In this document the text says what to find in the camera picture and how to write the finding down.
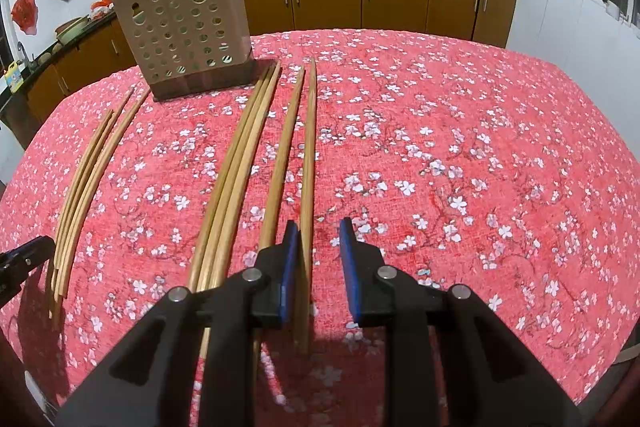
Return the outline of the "wooden chopstick eight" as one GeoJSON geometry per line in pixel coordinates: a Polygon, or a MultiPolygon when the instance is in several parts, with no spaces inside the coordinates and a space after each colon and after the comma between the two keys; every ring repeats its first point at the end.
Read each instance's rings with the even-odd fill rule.
{"type": "Polygon", "coordinates": [[[96,127],[96,130],[94,130],[92,138],[89,141],[85,152],[82,154],[80,161],[78,162],[77,169],[74,173],[72,182],[70,182],[70,187],[68,188],[67,194],[65,196],[64,205],[61,210],[61,216],[60,219],[58,219],[58,229],[56,230],[55,234],[55,252],[53,258],[49,261],[48,266],[46,289],[49,319],[52,317],[53,313],[56,273],[58,273],[58,265],[62,261],[63,246],[68,230],[68,219],[70,219],[70,214],[75,209],[75,197],[78,191],[78,186],[80,184],[80,179],[94,149],[96,148],[96,144],[98,144],[98,141],[101,138],[107,124],[111,121],[112,115],[113,111],[111,109],[107,109],[105,111],[105,114],[103,115],[99,126],[96,127]]]}

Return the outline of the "wooden chopstick seven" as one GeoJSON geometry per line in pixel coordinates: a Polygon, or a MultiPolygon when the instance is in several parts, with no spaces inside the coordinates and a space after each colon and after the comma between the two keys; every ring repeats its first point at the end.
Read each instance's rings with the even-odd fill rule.
{"type": "Polygon", "coordinates": [[[101,153],[102,147],[106,141],[106,139],[108,138],[108,135],[111,133],[113,127],[116,124],[117,119],[119,118],[120,114],[122,113],[122,110],[124,109],[124,107],[126,106],[127,102],[129,101],[129,99],[131,98],[131,95],[134,93],[134,89],[129,89],[127,94],[125,95],[125,98],[122,99],[122,101],[116,106],[116,108],[109,108],[113,111],[113,115],[112,115],[112,119],[111,121],[107,124],[101,138],[98,141],[98,144],[96,144],[96,148],[94,149],[88,164],[84,170],[84,173],[82,174],[82,177],[80,179],[80,184],[78,186],[78,191],[75,197],[75,209],[74,211],[70,214],[70,219],[68,219],[68,230],[67,230],[67,234],[66,234],[66,239],[67,239],[67,235],[68,233],[70,233],[70,225],[72,224],[73,221],[73,217],[75,216],[75,212],[76,212],[76,208],[79,204],[80,198],[82,193],[84,193],[85,191],[85,186],[87,184],[87,181],[89,179],[90,174],[92,173],[92,170],[94,168],[94,165],[96,165],[96,160],[98,159],[98,156],[101,153]]]}

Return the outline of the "wooden chopstick five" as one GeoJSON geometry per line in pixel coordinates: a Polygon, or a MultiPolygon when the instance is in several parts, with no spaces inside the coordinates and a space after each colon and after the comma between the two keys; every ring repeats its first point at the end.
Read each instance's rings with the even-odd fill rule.
{"type": "Polygon", "coordinates": [[[198,240],[196,241],[194,253],[191,259],[188,283],[186,284],[186,286],[188,286],[192,293],[196,291],[196,284],[198,283],[198,277],[201,273],[205,248],[209,239],[209,234],[213,228],[214,218],[221,198],[222,189],[224,188],[224,184],[226,183],[227,176],[229,174],[231,161],[236,149],[238,148],[238,144],[244,131],[244,127],[248,121],[248,117],[250,117],[250,112],[252,111],[256,101],[258,100],[260,92],[262,92],[262,88],[265,87],[270,70],[271,66],[268,66],[265,72],[260,75],[258,81],[255,84],[255,89],[250,95],[250,98],[248,99],[242,116],[238,122],[238,125],[235,128],[235,132],[232,135],[231,143],[228,147],[226,156],[224,156],[224,161],[222,162],[220,171],[218,173],[218,178],[214,185],[212,195],[210,195],[210,199],[207,203],[201,230],[200,233],[198,233],[198,240]]]}

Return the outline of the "wooden chopstick three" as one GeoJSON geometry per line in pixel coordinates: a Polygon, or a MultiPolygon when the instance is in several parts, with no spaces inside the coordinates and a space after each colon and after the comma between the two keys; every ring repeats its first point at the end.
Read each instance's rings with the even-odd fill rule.
{"type": "Polygon", "coordinates": [[[229,263],[231,259],[231,249],[238,228],[239,215],[245,195],[246,184],[250,176],[253,158],[255,156],[257,144],[262,135],[266,115],[269,112],[269,105],[273,96],[274,88],[280,77],[281,65],[279,62],[273,63],[274,71],[265,90],[262,101],[257,105],[255,116],[247,126],[247,134],[244,136],[239,149],[238,159],[235,161],[236,169],[231,179],[232,185],[229,191],[229,199],[222,219],[219,221],[217,234],[214,235],[214,250],[212,255],[208,255],[208,273],[205,273],[205,265],[201,274],[203,280],[198,284],[198,291],[213,289],[222,284],[227,277],[229,263]]]}

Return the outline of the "wooden chopstick two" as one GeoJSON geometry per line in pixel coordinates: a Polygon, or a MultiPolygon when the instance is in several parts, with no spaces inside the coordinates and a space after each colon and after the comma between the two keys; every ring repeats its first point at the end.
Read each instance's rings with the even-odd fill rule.
{"type": "Polygon", "coordinates": [[[293,280],[293,239],[285,229],[284,243],[277,245],[276,240],[282,192],[285,181],[288,156],[299,108],[300,95],[304,84],[305,69],[302,68],[296,77],[295,87],[288,102],[288,111],[282,128],[276,163],[273,167],[269,185],[268,199],[262,231],[259,239],[258,269],[262,271],[262,278],[258,284],[257,300],[253,311],[257,311],[259,327],[281,326],[288,318],[288,296],[282,297],[282,281],[285,281],[285,291],[292,285],[293,280]]]}

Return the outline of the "beige perforated utensil holder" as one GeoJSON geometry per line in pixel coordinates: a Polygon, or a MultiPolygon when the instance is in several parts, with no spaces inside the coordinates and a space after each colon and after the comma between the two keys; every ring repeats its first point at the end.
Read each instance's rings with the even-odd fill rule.
{"type": "Polygon", "coordinates": [[[255,80],[244,0],[112,1],[155,100],[255,80]]]}

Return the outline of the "wooden chopstick four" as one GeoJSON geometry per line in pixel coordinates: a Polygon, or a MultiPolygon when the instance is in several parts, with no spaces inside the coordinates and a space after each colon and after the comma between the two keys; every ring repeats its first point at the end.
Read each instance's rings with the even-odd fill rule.
{"type": "MultiPolygon", "coordinates": [[[[229,191],[231,190],[231,185],[232,185],[232,181],[231,179],[234,176],[234,170],[236,169],[235,166],[235,161],[238,159],[238,153],[239,153],[239,149],[243,147],[243,145],[241,144],[244,136],[247,134],[247,126],[252,122],[252,118],[255,116],[256,110],[257,110],[257,105],[260,101],[262,101],[262,97],[264,96],[265,90],[268,86],[269,80],[272,76],[272,73],[274,71],[274,65],[273,65],[273,61],[268,61],[267,62],[267,67],[271,66],[271,70],[269,73],[269,76],[267,78],[267,82],[265,84],[265,87],[262,88],[262,92],[260,92],[259,98],[256,101],[252,111],[250,112],[250,117],[248,117],[248,121],[244,127],[244,131],[242,133],[240,142],[238,144],[238,148],[235,151],[235,154],[233,156],[233,159],[231,161],[231,166],[230,166],[230,170],[229,170],[229,174],[227,176],[227,180],[226,183],[224,184],[224,188],[222,189],[222,193],[221,193],[221,198],[217,207],[217,211],[216,211],[216,215],[214,218],[214,222],[213,222],[213,228],[212,231],[209,234],[209,239],[205,248],[205,254],[204,254],[204,258],[203,258],[203,263],[202,263],[202,267],[201,267],[201,272],[203,270],[203,265],[205,265],[205,273],[208,273],[208,266],[210,265],[210,262],[208,261],[208,255],[212,255],[213,254],[213,250],[214,250],[214,235],[217,234],[217,228],[219,225],[219,221],[222,219],[222,214],[224,213],[224,208],[226,208],[226,205],[228,204],[228,199],[229,199],[229,191]]],[[[196,284],[196,289],[198,289],[198,284],[201,283],[201,281],[203,280],[203,275],[200,273],[200,276],[198,277],[198,283],[196,284]]]]}

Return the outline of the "wooden chopstick one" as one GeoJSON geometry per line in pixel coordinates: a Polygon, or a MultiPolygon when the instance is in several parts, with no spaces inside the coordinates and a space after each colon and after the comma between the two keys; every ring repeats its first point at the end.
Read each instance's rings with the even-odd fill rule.
{"type": "Polygon", "coordinates": [[[297,282],[295,347],[302,355],[309,351],[312,282],[312,240],[314,239],[314,162],[316,161],[317,63],[310,60],[308,77],[302,200],[300,201],[300,271],[297,282]]]}

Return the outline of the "lower wooden kitchen cabinets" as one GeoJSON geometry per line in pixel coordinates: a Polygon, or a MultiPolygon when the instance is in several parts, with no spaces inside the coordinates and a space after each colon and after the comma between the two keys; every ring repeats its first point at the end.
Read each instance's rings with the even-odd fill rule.
{"type": "MultiPolygon", "coordinates": [[[[270,32],[367,28],[424,32],[503,48],[516,0],[244,0],[254,36],[270,32]]],[[[17,92],[1,95],[1,121],[27,146],[66,96],[134,66],[115,14],[91,23],[38,66],[17,92]]]]}

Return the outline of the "yellow detergent bottle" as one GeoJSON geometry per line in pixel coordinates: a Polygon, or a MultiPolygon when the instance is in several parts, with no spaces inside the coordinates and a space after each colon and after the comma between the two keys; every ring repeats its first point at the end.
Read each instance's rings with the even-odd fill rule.
{"type": "Polygon", "coordinates": [[[6,80],[6,87],[9,88],[11,93],[15,93],[24,83],[24,78],[20,69],[21,64],[21,61],[12,62],[4,73],[3,78],[6,80]]]}

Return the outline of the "red floral tablecloth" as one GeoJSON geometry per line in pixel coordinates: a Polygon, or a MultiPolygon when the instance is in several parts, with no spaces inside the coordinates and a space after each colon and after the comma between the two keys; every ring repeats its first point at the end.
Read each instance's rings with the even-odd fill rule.
{"type": "MultiPolygon", "coordinates": [[[[469,285],[574,400],[596,387],[639,317],[639,165],[567,75],[536,58],[410,32],[264,35],[280,62],[230,268],[252,265],[298,72],[318,69],[314,273],[308,355],[277,333],[262,351],[263,426],[376,426],[380,331],[348,311],[338,224],[420,284],[469,285]]],[[[137,115],[82,228],[64,324],[35,272],[1,312],[1,374],[63,401],[169,288],[186,283],[246,88],[157,103],[137,68],[66,98],[1,201],[1,246],[53,235],[107,109],[137,115]]]]}

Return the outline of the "green bowl on counter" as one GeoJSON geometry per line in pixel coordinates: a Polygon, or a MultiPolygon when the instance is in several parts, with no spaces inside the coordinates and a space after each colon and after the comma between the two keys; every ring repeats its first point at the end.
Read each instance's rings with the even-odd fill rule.
{"type": "Polygon", "coordinates": [[[58,42],[61,43],[62,46],[66,46],[67,43],[70,43],[76,37],[81,35],[90,22],[91,20],[88,15],[85,15],[83,17],[76,17],[73,20],[69,20],[60,27],[56,28],[56,40],[58,40],[58,42]]]}

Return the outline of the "red plastic bag on counter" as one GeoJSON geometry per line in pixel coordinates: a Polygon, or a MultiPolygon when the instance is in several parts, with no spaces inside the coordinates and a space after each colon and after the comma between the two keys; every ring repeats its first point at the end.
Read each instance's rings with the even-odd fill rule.
{"type": "Polygon", "coordinates": [[[112,0],[99,0],[90,6],[90,20],[99,20],[113,11],[112,0]]]}

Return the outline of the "red plastic bag on wall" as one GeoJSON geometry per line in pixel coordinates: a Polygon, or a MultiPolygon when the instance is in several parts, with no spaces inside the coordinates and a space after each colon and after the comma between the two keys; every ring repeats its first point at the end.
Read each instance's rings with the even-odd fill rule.
{"type": "Polygon", "coordinates": [[[38,6],[36,0],[15,0],[11,17],[23,34],[34,36],[37,33],[38,6]]]}

